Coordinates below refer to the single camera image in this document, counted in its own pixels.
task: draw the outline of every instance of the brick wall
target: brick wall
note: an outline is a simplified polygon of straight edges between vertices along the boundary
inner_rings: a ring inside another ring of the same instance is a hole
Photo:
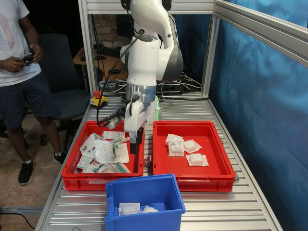
[[[99,43],[109,48],[122,47],[131,42],[131,38],[119,36],[116,31],[116,15],[102,14],[94,16]]]

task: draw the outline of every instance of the person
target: person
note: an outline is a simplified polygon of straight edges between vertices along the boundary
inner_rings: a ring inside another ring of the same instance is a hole
[[[38,64],[43,50],[38,44],[38,33],[27,15],[29,10],[22,0],[0,1],[0,115],[14,149],[22,159],[18,182],[31,181],[34,163],[26,151],[23,129],[25,102],[42,126],[54,148],[54,160],[63,164],[57,127],[52,120],[53,107],[48,82]],[[34,63],[25,64],[22,58],[34,52]]]

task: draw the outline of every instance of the red tray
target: red tray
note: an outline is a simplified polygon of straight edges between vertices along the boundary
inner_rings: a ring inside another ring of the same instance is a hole
[[[205,154],[209,166],[189,166],[185,156],[169,157],[168,147],[165,146],[169,133],[201,145],[202,148],[196,153]],[[230,192],[235,178],[235,172],[212,122],[154,122],[153,173],[174,173],[180,190],[193,192]]]
[[[100,128],[96,122],[86,122],[80,132],[80,135],[73,147],[73,150],[62,171],[62,178],[67,190],[105,190],[106,183],[121,178],[143,176],[143,159],[144,159],[144,133],[142,144],[137,148],[137,154],[129,153],[129,162],[125,166],[131,173],[79,173],[75,174],[75,168],[81,158],[80,147],[93,132],[102,135],[104,131],[109,131],[108,127]],[[124,122],[121,122],[112,131],[124,131]]]

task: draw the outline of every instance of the black chair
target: black chair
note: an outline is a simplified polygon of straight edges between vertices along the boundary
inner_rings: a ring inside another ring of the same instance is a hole
[[[58,131],[67,130],[64,150],[67,151],[70,136],[78,129],[90,101],[90,94],[82,89],[83,84],[79,77],[71,56],[68,38],[62,34],[45,34],[38,37],[40,46],[44,49],[44,58],[40,67],[50,86],[55,115],[53,119],[60,121]],[[47,144],[41,136],[41,145]]]
[[[6,126],[4,125],[3,120],[1,120],[0,115],[0,138],[9,138],[8,133],[6,133]]]

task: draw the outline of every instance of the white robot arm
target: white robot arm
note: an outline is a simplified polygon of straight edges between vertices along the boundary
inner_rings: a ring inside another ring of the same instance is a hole
[[[172,0],[122,0],[122,5],[131,10],[135,28],[145,31],[131,47],[128,58],[126,98],[131,102],[126,108],[124,130],[130,142],[137,143],[137,131],[155,101],[156,81],[176,80],[182,73],[183,59],[174,18],[167,12]]]

